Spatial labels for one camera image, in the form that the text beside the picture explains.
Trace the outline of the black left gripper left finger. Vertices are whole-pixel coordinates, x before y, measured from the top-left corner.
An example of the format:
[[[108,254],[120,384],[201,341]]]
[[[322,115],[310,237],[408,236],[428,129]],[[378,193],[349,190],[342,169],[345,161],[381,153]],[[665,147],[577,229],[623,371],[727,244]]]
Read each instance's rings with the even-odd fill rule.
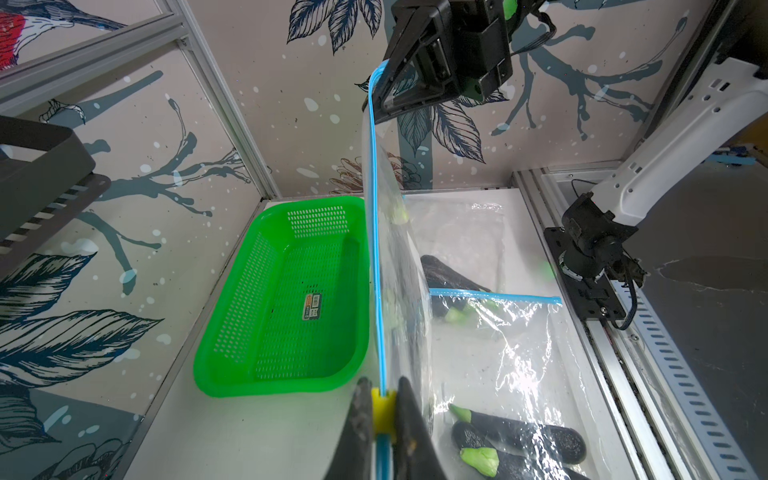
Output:
[[[353,391],[341,435],[325,480],[368,480],[375,439],[372,384],[360,378]]]

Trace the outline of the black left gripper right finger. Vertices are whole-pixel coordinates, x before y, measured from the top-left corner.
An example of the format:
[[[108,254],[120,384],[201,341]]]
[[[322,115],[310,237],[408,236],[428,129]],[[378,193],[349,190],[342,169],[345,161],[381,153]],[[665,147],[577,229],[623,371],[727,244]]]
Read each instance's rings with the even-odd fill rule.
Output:
[[[394,479],[446,480],[414,389],[406,377],[398,381],[394,427]]]

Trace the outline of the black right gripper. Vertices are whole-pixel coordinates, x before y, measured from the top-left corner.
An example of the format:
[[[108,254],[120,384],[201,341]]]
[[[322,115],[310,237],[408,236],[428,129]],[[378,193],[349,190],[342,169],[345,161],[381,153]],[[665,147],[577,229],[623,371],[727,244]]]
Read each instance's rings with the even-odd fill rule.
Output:
[[[449,99],[488,99],[512,75],[513,33],[538,1],[397,1],[382,70],[369,81],[371,121]]]

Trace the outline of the large clear zip-top bag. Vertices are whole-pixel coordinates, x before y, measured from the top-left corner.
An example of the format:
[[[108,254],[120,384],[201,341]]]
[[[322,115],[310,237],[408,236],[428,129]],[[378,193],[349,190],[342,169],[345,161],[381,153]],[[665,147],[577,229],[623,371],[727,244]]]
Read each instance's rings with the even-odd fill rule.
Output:
[[[579,432],[587,457],[571,468],[583,479],[634,479],[635,467],[595,384],[565,308],[545,307],[463,324],[433,320],[433,442],[451,479],[487,479],[464,464],[451,438],[451,404]]]

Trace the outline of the dark eggplant green stem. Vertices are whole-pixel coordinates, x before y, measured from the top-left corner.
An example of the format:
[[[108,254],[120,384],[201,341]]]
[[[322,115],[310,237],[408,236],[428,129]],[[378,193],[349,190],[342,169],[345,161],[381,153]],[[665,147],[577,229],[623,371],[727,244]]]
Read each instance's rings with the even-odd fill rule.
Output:
[[[421,264],[430,289],[462,290],[489,293],[490,289],[453,270],[437,257],[422,255]],[[463,324],[475,316],[466,298],[431,297],[432,313],[437,323]]]

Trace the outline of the small clear zip-top bag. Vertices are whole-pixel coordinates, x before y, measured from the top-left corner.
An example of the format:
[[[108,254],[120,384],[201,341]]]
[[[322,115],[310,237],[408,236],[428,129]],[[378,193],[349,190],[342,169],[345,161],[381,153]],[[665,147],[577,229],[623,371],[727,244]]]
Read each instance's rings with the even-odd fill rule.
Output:
[[[519,309],[522,313],[562,305],[558,297],[510,294],[505,282],[504,218],[495,203],[407,197],[405,208],[411,220],[415,244],[422,255],[432,255],[453,270],[490,289],[489,293],[430,289],[432,296],[466,298],[475,316],[500,316]]]

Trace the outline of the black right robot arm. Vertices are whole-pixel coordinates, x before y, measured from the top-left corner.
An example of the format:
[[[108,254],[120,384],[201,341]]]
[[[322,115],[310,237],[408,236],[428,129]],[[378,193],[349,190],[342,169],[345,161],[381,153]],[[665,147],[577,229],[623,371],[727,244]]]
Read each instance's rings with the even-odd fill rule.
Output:
[[[512,73],[514,33],[527,17],[544,32],[525,46],[557,37],[537,1],[399,1],[382,63],[368,80],[364,106],[368,159],[378,163],[376,127],[410,113],[438,120],[456,100],[488,101]],[[623,244],[651,208],[698,164],[767,110],[767,73],[736,58],[710,64],[687,99],[609,179],[564,213],[568,236],[561,271],[577,281],[611,272],[627,283],[642,273]]]

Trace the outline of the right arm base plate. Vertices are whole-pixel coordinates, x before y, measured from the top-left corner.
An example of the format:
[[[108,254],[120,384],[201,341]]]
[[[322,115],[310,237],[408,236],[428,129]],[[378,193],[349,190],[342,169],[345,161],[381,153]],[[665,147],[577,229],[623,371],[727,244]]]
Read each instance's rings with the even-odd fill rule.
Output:
[[[546,228],[544,239],[579,320],[619,322],[626,319],[626,311],[604,268],[599,268],[594,259],[582,254],[562,228]]]

